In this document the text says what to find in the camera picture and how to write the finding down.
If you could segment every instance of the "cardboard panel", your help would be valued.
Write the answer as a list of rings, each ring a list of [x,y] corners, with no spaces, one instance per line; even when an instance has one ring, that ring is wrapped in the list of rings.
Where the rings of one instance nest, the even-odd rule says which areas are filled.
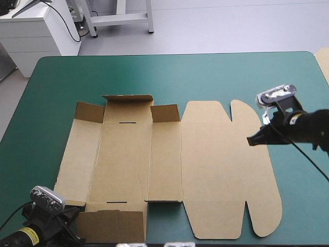
[[[136,227],[135,227],[135,233],[129,236],[137,236],[140,238],[141,234],[144,238],[143,241],[146,240],[146,227],[147,227],[147,215],[148,215],[148,204],[147,203],[99,203],[99,202],[88,202],[86,205],[85,211],[87,212],[93,212],[98,210],[120,210],[120,211],[132,211],[132,212],[142,212],[142,221],[143,226],[141,228],[138,228],[139,223],[137,221]],[[123,233],[120,233],[120,238],[122,239],[121,242],[136,242],[132,239],[127,239],[126,241],[123,241],[123,236],[125,236]]]
[[[190,101],[181,122],[183,201],[201,239],[239,237],[245,202],[259,236],[272,233],[282,216],[268,150],[246,139],[259,129],[258,116],[238,100],[231,110],[233,121],[217,101]]]
[[[150,140],[151,134],[150,123],[103,124],[89,201],[143,201],[148,177],[140,180],[139,170],[149,169],[150,150],[141,146],[141,140]]]
[[[119,210],[82,212],[76,219],[78,236],[87,243],[118,243]]]
[[[104,123],[152,122],[153,101],[108,101]]]
[[[102,124],[74,119],[54,190],[85,203],[93,177]]]
[[[180,122],[153,124],[148,201],[181,201]]]
[[[324,47],[319,50],[315,57],[318,61],[318,64],[322,70],[322,73],[329,84],[329,47]]]
[[[153,122],[179,121],[179,111],[176,104],[154,105],[151,107]]]
[[[75,119],[91,122],[103,122],[105,107],[84,102],[77,102]]]

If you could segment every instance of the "black cable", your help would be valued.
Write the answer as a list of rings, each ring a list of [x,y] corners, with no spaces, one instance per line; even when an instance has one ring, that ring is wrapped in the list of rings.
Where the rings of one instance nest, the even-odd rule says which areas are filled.
[[[32,204],[33,202],[27,202],[25,204],[23,204],[22,206],[20,206],[18,209],[16,209],[10,216],[9,218],[5,221],[5,223],[2,224],[2,226],[0,227],[0,231],[2,230],[2,228],[4,228],[4,226],[8,223],[8,221],[17,213],[18,210],[20,210],[22,207],[25,207],[26,205]]]
[[[92,10],[92,12],[95,12],[95,13],[96,13],[96,15],[98,16],[98,13],[97,13],[96,11]]]
[[[64,18],[62,17],[62,15],[57,11],[57,9],[55,9],[52,5],[46,3],[46,2],[44,2],[44,1],[42,1],[42,0],[40,0],[40,1],[43,2],[44,4],[48,5],[50,8],[52,8],[52,9],[53,9],[53,10],[54,10],[54,11],[55,11],[55,12],[56,12],[56,13],[62,18],[62,20],[63,20],[63,22],[64,22],[64,24],[65,24],[65,26],[66,26],[66,28],[67,28],[67,31],[68,31],[68,33],[70,34],[71,38],[72,38],[75,42],[79,43],[79,42],[81,41],[81,37],[80,37],[80,35],[79,35],[79,40],[76,40],[76,39],[73,37],[73,35],[72,35],[70,29],[68,28],[68,26],[67,26],[67,24],[66,24],[66,21],[64,20]]]
[[[271,123],[269,124],[272,129],[277,133],[279,134],[282,138],[286,139],[288,142],[290,142],[299,152],[301,152],[301,154],[303,154],[311,163],[312,165],[314,165],[314,167],[325,177],[325,179],[327,179],[327,181],[329,182],[329,177],[321,170],[321,168],[315,164],[315,162],[310,158],[308,157],[308,155],[300,149],[300,147],[298,147],[290,138],[284,136],[283,134],[281,134],[280,131],[278,131]]]

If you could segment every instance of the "white cabinet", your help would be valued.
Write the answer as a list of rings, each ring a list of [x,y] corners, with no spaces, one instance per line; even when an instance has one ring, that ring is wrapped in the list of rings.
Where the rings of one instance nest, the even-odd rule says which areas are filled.
[[[81,42],[69,35],[63,20],[50,7],[39,3],[11,18],[29,2],[21,0],[16,9],[0,16],[0,43],[25,77],[30,77],[38,60],[48,56],[76,56]],[[76,40],[79,34],[65,0],[53,0],[52,6],[63,16]]]

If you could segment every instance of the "cabinet drawer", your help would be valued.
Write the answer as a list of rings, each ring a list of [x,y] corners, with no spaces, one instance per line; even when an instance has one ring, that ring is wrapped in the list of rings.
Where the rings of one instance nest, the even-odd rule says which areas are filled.
[[[8,53],[59,51],[52,37],[2,38],[0,43]]]
[[[0,22],[0,38],[50,37],[44,21]]]
[[[36,63],[40,58],[60,55],[59,51],[9,53],[9,56],[25,77],[30,77],[32,75]]]

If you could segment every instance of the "yellow label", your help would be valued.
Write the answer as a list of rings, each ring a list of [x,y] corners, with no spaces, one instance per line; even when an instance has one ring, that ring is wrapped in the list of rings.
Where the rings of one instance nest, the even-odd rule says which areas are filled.
[[[39,237],[33,229],[31,229],[29,227],[24,227],[24,228],[20,229],[19,232],[23,232],[27,236],[29,236],[29,238],[32,241],[33,246],[35,246],[36,244],[39,243]]]

